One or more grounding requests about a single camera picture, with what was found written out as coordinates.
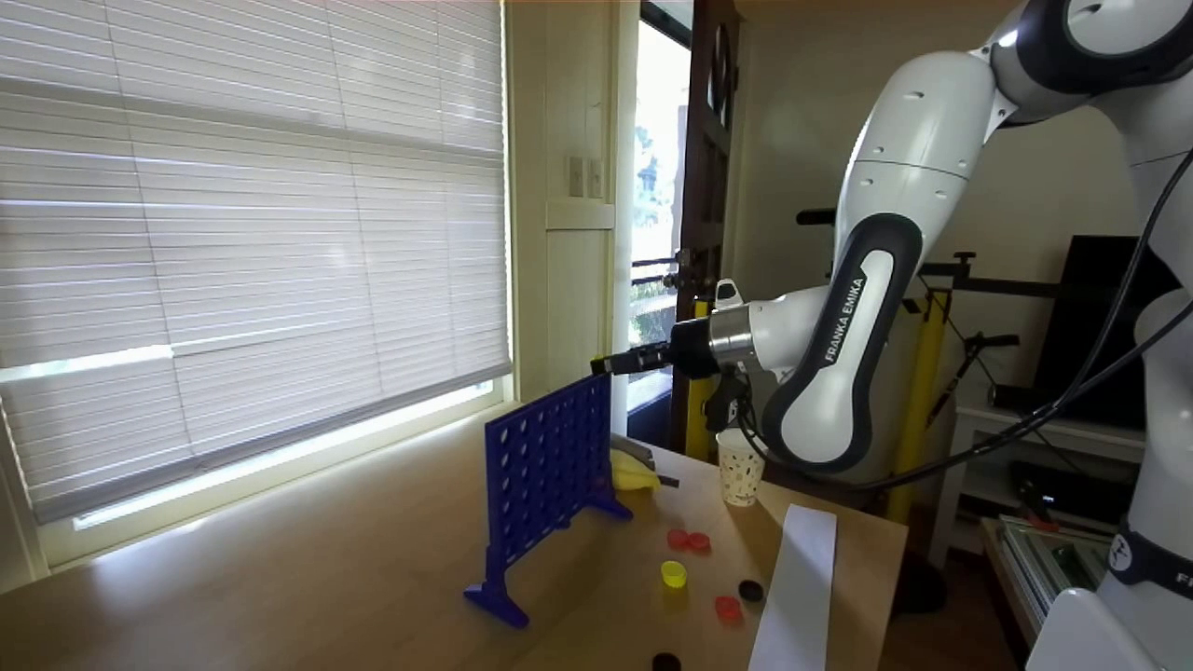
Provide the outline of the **wall switch plate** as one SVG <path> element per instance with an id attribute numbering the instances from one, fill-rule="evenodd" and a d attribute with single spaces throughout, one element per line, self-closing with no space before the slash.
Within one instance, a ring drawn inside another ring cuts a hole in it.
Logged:
<path id="1" fill-rule="evenodd" d="M 600 156 L 565 156 L 565 192 L 568 197 L 605 198 L 605 170 Z"/>

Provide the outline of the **patterned paper cup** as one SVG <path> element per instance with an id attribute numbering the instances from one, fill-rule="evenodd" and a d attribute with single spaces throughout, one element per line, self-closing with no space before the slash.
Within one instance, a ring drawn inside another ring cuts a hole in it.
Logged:
<path id="1" fill-rule="evenodd" d="M 721 500 L 736 507 L 750 507 L 758 501 L 764 476 L 764 457 L 754 450 L 738 427 L 717 433 L 719 456 Z"/>

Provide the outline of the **black clamp bar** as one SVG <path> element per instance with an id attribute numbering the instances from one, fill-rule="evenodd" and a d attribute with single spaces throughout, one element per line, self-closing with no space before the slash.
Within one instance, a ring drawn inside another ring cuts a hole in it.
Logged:
<path id="1" fill-rule="evenodd" d="M 836 221 L 835 208 L 814 208 L 801 210 L 796 215 L 798 226 L 834 226 Z M 1014 296 L 1034 298 L 1056 298 L 1063 293 L 1063 288 L 1057 283 L 1040 283 L 1040 281 L 1002 281 L 984 279 L 972 275 L 972 260 L 976 258 L 972 252 L 957 252 L 953 261 L 928 261 L 919 271 L 920 279 L 951 281 L 951 288 L 959 293 L 984 293 L 984 294 L 1014 294 Z"/>

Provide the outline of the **white window blinds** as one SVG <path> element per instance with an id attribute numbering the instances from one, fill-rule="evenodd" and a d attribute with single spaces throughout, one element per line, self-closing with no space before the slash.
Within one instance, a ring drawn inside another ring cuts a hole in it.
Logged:
<path id="1" fill-rule="evenodd" d="M 0 0 L 42 524 L 503 377 L 501 0 Z"/>

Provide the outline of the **white paper strip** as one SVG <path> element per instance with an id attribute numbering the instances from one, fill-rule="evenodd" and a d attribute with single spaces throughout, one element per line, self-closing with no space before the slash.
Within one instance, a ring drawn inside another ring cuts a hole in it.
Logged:
<path id="1" fill-rule="evenodd" d="M 837 517 L 789 506 L 748 671 L 826 671 Z"/>

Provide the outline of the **brown wooden door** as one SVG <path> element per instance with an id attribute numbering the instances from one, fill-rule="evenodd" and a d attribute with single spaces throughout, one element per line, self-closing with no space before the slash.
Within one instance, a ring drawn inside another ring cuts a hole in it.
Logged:
<path id="1" fill-rule="evenodd" d="M 734 0 L 693 0 L 678 322 L 701 318 L 721 279 L 740 25 Z"/>

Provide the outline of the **yellow cloth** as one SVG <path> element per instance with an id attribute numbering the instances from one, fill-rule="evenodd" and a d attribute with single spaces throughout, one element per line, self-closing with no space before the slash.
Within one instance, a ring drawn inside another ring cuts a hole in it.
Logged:
<path id="1" fill-rule="evenodd" d="M 610 451 L 610 482 L 614 491 L 657 491 L 662 487 L 662 480 L 653 462 L 653 453 L 626 451 L 612 449 Z"/>

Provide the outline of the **blue game rack with holes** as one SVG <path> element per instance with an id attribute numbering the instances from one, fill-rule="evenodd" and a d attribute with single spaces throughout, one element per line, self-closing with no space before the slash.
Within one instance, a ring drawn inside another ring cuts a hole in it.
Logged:
<path id="1" fill-rule="evenodd" d="M 608 375 L 579 378 L 486 424 L 486 578 L 464 597 L 508 627 L 528 627 L 512 565 L 585 509 L 632 519 L 612 482 L 611 394 Z"/>

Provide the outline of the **black television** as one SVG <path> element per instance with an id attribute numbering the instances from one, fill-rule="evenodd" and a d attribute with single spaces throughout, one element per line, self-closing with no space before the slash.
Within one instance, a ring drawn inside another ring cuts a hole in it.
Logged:
<path id="1" fill-rule="evenodd" d="M 1065 258 L 1061 285 L 1075 290 L 1057 297 L 1049 315 L 1040 358 L 1036 367 L 1036 390 L 1055 399 L 1076 377 L 1104 327 L 1121 276 L 1129 267 L 1137 238 L 1130 235 L 1075 235 Z M 1177 289 L 1179 283 L 1157 256 L 1145 250 L 1121 310 L 1104 347 L 1092 363 L 1098 374 L 1135 347 L 1135 327 L 1146 304 Z M 1117 370 L 1095 388 L 1071 401 L 1061 418 L 1144 430 L 1145 367 L 1141 361 Z"/>

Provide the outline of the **yellow pole with black base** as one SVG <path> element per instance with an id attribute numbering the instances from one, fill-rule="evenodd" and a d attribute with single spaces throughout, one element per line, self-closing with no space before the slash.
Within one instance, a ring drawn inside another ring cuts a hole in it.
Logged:
<path id="1" fill-rule="evenodd" d="M 932 404 L 937 402 L 934 384 L 940 361 L 942 327 L 948 315 L 947 293 L 927 288 L 925 297 L 913 300 L 907 309 L 919 308 L 921 320 L 911 378 L 905 399 L 905 417 L 900 429 L 894 472 L 903 474 L 925 463 L 925 438 L 929 426 Z M 898 585 L 892 603 L 892 616 L 927 614 L 942 608 L 947 586 L 940 570 L 911 547 L 905 547 L 900 561 Z"/>

